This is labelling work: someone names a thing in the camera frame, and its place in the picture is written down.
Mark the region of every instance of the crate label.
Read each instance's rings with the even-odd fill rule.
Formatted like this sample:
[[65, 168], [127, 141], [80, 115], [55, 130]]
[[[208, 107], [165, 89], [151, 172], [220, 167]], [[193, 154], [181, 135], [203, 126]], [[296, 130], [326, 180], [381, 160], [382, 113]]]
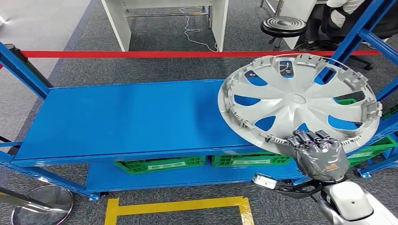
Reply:
[[270, 164], [271, 159], [264, 160], [234, 160], [232, 162], [233, 165], [247, 165], [247, 164]]
[[364, 152], [364, 153], [354, 154], [348, 158], [365, 157], [365, 156], [371, 156], [372, 154], [373, 154], [373, 152]]
[[179, 162], [179, 163], [170, 163], [170, 164], [163, 164], [163, 165], [149, 165], [148, 170], [159, 170], [159, 169], [165, 169], [165, 168], [173, 168], [173, 167], [179, 167], [179, 166], [185, 166], [185, 162]]

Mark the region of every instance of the robotic arm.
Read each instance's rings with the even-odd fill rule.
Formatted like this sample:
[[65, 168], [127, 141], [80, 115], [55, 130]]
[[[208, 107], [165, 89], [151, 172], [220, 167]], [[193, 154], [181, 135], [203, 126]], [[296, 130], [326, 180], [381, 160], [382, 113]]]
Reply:
[[[347, 156], [338, 140], [324, 131], [295, 130], [293, 134], [288, 141], [296, 152], [296, 163], [312, 180], [284, 185], [256, 173], [254, 184], [296, 199], [312, 197], [333, 225], [398, 225], [398, 219], [386, 207], [346, 178]], [[317, 192], [321, 192], [322, 199], [313, 197]]]

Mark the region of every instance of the blue shelf post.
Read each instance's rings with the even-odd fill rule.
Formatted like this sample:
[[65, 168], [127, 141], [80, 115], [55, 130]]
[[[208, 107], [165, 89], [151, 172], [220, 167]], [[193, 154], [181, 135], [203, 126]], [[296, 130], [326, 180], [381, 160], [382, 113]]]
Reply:
[[[8, 142], [8, 143], [1, 143], [0, 147], [8, 147], [8, 146], [17, 146], [20, 145], [22, 142]], [[10, 163], [13, 159], [12, 155], [9, 155], [5, 152], [0, 151], [0, 165], [8, 168], [12, 171], [19, 172], [21, 174], [30, 176], [34, 179], [38, 179], [47, 183], [55, 184], [62, 188], [71, 190], [75, 193], [78, 193], [83, 196], [89, 197], [91, 201], [96, 201], [100, 197], [100, 193], [90, 193], [85, 190], [85, 186], [72, 182], [68, 179], [65, 179], [57, 174], [49, 172], [45, 169], [40, 167], [19, 167], [12, 163]]]
[[50, 86], [32, 71], [20, 58], [0, 43], [0, 63], [42, 99], [47, 97]]
[[[366, 41], [380, 51], [384, 57], [398, 65], [398, 52], [372, 33], [372, 29], [379, 23], [395, 2], [396, 0], [373, 0], [357, 23], [353, 26], [350, 33], [336, 49], [332, 58], [337, 61], [344, 62], [350, 57], [351, 53], [361, 44], [362, 41]], [[382, 101], [396, 90], [398, 90], [398, 78], [395, 78], [389, 85], [378, 92], [376, 94], [376, 98], [378, 101]], [[394, 135], [394, 132], [397, 130], [398, 113], [385, 120], [380, 119], [380, 125], [375, 135], [362, 147], [367, 147], [387, 135]], [[382, 162], [375, 164], [373, 160], [369, 160], [368, 162], [370, 166], [368, 168], [357, 169], [361, 177], [370, 178], [372, 172], [386, 168], [398, 160], [398, 150], [396, 150], [396, 148], [388, 150], [387, 152], [389, 154], [384, 154], [384, 160]]]

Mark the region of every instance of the green plastic crate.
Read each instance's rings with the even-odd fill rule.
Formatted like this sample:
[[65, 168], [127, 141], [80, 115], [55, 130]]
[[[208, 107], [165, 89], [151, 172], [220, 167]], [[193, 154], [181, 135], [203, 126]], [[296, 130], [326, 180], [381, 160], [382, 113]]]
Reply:
[[206, 156], [166, 158], [166, 159], [148, 159], [137, 161], [116, 161], [116, 166], [126, 171], [130, 175], [171, 170], [177, 168], [186, 168], [191, 166], [205, 165]]
[[212, 156], [212, 166], [284, 165], [291, 157], [270, 154], [241, 154]]
[[387, 136], [379, 140], [378, 142], [372, 144], [371, 146], [365, 147], [364, 149], [360, 150], [358, 153], [349, 156], [347, 159], [348, 162], [350, 163], [350, 167], [353, 167], [397, 145], [398, 143], [394, 139], [392, 139], [390, 136]]
[[275, 153], [270, 151], [255, 151], [255, 152], [248, 152], [248, 153], [239, 153], [239, 155], [274, 155]]
[[388, 117], [394, 115], [397, 112], [398, 112], [398, 105], [393, 106], [383, 113], [383, 119], [387, 119]]
[[355, 100], [354, 98], [347, 98], [347, 99], [340, 99], [337, 100], [337, 103], [341, 104], [341, 105], [350, 105], [353, 103], [356, 103], [357, 100]]

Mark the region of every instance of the robot finger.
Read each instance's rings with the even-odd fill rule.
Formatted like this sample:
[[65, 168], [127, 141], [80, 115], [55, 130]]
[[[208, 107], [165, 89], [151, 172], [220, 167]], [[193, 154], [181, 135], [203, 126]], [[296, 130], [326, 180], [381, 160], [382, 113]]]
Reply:
[[333, 147], [338, 147], [339, 146], [339, 141], [334, 138], [329, 138], [328, 142], [333, 146]]
[[287, 141], [292, 144], [294, 147], [301, 146], [301, 140], [297, 136], [290, 136], [287, 138]]
[[311, 140], [304, 130], [295, 130], [293, 131], [293, 134], [299, 137], [304, 143], [309, 142]]
[[321, 137], [319, 137], [318, 135], [316, 135], [316, 133], [314, 133], [312, 131], [308, 131], [306, 134], [307, 134], [307, 136], [309, 136], [311, 138], [311, 140], [313, 142], [318, 142], [318, 140], [321, 139]]
[[327, 134], [325, 131], [323, 131], [323, 130], [319, 130], [319, 131], [317, 131], [317, 132], [315, 132], [316, 133], [316, 135], [318, 135], [319, 137], [321, 137], [322, 139], [328, 139], [328, 138], [330, 138], [330, 135], [329, 134]]
[[307, 146], [308, 148], [310, 148], [310, 149], [315, 149], [317, 145], [316, 145], [315, 142], [309, 141], [309, 142], [306, 142], [306, 146]]

